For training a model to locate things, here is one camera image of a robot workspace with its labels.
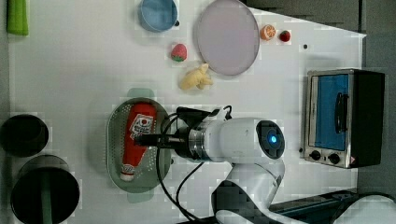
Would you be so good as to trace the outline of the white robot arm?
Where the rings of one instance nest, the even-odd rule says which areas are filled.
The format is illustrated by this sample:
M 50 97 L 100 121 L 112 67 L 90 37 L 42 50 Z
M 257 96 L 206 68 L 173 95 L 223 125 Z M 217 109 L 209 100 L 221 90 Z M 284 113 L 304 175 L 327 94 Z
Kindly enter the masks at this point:
M 211 196 L 218 224 L 305 224 L 269 210 L 285 174 L 285 139 L 275 122 L 232 118 L 229 106 L 211 112 L 181 106 L 176 117 L 186 125 L 175 133 L 144 134 L 135 142 L 171 148 L 193 162 L 230 163 L 232 170 Z

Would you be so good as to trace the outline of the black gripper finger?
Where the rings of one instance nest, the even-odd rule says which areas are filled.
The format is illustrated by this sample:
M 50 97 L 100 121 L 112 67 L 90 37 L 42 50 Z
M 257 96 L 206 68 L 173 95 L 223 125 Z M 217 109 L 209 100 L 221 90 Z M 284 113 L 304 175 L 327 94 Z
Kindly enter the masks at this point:
M 141 147 L 156 147 L 161 142 L 160 134 L 142 134 L 134 138 L 134 143 Z

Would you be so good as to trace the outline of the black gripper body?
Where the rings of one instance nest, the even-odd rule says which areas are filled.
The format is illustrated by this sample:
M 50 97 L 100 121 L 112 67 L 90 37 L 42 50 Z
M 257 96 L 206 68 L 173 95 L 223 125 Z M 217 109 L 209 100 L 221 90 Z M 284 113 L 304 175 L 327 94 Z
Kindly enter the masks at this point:
M 210 115 L 209 112 L 180 106 L 177 117 L 187 126 L 178 128 L 174 134 L 165 134 L 161 138 L 161 148 L 171 148 L 185 159 L 207 159 L 205 153 L 205 134 L 200 125 Z

